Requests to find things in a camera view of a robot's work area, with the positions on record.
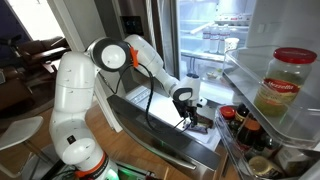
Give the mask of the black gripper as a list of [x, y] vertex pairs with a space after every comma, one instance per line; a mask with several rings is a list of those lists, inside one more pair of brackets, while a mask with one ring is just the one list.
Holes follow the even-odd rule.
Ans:
[[176, 107], [179, 115], [182, 118], [187, 118], [184, 124], [184, 130], [188, 130], [191, 125], [198, 125], [197, 109], [203, 108], [207, 104], [207, 100], [205, 98], [200, 98], [195, 102], [195, 104], [193, 104], [191, 100], [183, 102], [173, 101], [173, 104]]

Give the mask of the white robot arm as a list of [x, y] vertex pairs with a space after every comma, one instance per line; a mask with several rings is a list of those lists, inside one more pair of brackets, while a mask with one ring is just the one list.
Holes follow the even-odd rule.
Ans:
[[123, 40], [101, 37], [83, 51], [69, 51], [57, 72], [49, 133], [59, 158], [75, 167], [79, 180], [119, 180], [118, 167], [98, 144], [85, 117], [93, 100], [108, 108], [95, 89], [100, 71], [124, 73], [133, 67], [152, 82], [159, 81], [182, 117], [197, 121], [197, 109], [206, 101], [199, 95], [200, 79], [193, 73], [178, 80], [163, 68], [163, 60], [141, 36]]

